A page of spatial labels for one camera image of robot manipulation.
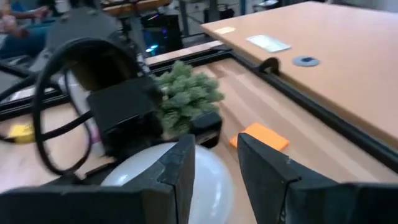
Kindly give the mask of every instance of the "desk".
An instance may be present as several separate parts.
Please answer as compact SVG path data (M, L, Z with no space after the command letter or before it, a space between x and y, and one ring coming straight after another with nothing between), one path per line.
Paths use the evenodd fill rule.
M182 49L153 58L149 64L179 57L192 52L220 45L210 42ZM229 146L229 139L253 122L260 122L290 140L284 151L289 156L316 171L339 182L370 181L398 182L398 176L371 156L359 150L354 144L325 126L311 114L280 94L233 59L226 59L194 68L217 78L220 90L226 95L219 103L223 117L223 131L220 143L213 149L227 165L235 186L234 207L228 224L256 223L248 195L241 177L238 155ZM75 117L70 105L48 109L44 113L44 127L51 130ZM29 116L14 118L0 123L0 131L16 123L29 122ZM83 154L86 136L78 127L63 136L48 142L51 156L61 167L68 167ZM88 162L79 170L88 170L109 162L93 152ZM39 162L33 144L15 146L0 144L0 190L25 185L46 183L55 177L44 170Z
M304 2L204 24L205 32L253 62L281 61L282 77L336 111L342 118L398 148L398 14ZM218 34L215 30L234 27ZM247 37L269 35L290 50L270 54ZM298 56L320 60L295 66Z
M158 7L170 4L171 0L144 0L137 3L139 11L157 10ZM120 6L111 6L103 8L105 12L112 16L120 16L134 11L132 4L122 4Z

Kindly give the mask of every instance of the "sticker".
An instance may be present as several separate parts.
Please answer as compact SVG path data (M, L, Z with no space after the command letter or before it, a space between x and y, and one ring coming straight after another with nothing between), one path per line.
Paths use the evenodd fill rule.
M235 30L234 27L223 27L223 28L215 30L215 32L218 34L226 34L226 33L232 32L234 30Z
M252 37L248 37L246 40L256 44L257 46L271 53L278 52L281 50L287 50L292 47L291 45L287 45L267 35L255 35Z

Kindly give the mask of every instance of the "orange sponge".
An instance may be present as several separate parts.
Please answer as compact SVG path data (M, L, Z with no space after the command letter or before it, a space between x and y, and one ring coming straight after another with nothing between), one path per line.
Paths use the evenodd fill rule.
M259 123L254 123L254 124L250 125L248 128L246 128L244 131L241 131L241 132L250 134L251 136L258 139L259 141L267 144L268 146L270 146L273 149L276 149L278 151L283 150L284 148L286 148L287 145L289 145L289 141L286 138L283 138L282 136L278 135L273 130L268 129ZM235 135L231 140L229 140L229 143L233 147L237 148L238 147L238 135Z

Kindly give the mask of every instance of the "artificial plant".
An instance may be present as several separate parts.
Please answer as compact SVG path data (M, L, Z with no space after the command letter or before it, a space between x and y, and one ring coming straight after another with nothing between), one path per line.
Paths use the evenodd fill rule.
M159 118L165 131L172 135L189 132L190 120L209 111L217 111L214 104L224 99L217 80L203 72L193 74L192 66L176 61L171 72L154 77L164 91Z

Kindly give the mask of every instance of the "black wire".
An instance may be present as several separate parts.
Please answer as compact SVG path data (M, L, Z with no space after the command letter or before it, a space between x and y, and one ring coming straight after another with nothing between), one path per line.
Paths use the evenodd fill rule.
M10 75L14 75L16 77L23 78L23 79L29 78L29 77L36 78L36 76L37 76L36 72L32 72L28 69L20 68L17 66L9 65L3 61L0 61L0 70L5 73L8 73ZM61 88L59 87L58 83L53 80L50 81L49 87L53 88L54 90L61 91Z
M35 76L36 75L29 76L29 77L23 79L22 81L16 83L15 85L11 86L7 90L3 91L2 93L0 93L0 101L3 101L7 97L10 97L12 94L14 94L14 93L16 93L18 91L21 91L21 90L33 85L34 82L35 82ZM81 115L79 118L71 121L70 123L45 133L44 134L44 139L48 140L48 139L55 138L55 137L58 137L60 135L63 135L65 133L73 130L77 126L81 125L82 123L84 123L85 121L90 119L91 117L92 117L91 113L90 112L86 112L85 114ZM8 143L16 143L16 139L15 138L6 137L3 134L0 134L0 141L8 142Z
M93 117L93 115L91 115L91 112L88 111L88 112L82 114L81 116L79 116L77 119L74 119L73 121L69 122L68 124L45 133L44 141L63 135L65 133L75 129L77 126L83 124L84 122L86 122L87 120L89 120L92 117Z
M68 175L72 172L75 172L78 168L81 167L85 163L85 161L88 158L88 155L90 154L89 151L86 151L85 155L71 168L61 170L58 167L56 167L51 158L47 155L46 148L44 146L44 141L45 141L45 136L42 133L42 123L41 123L41 111L43 110L43 97L44 97L44 88L49 81L50 77L59 71L62 67L64 62L64 56L65 55L73 55L76 54L77 52L81 51L81 48L87 48L87 47L111 47L111 48L117 48L127 56L136 57L135 55L132 55L132 53L117 47L116 45L106 41L106 40L101 40L101 39L93 39L93 38L81 38L81 39L75 39L71 40L69 42L64 43L60 48L58 48L52 57L49 59L45 67L43 68L42 72L40 73L37 81L36 81L36 88L35 88L35 94L33 97L33 102L32 102L32 117L33 117L33 127L34 127L34 136L35 136L35 143L37 146L37 151L39 153L39 156L44 163L44 166L51 172L57 175Z

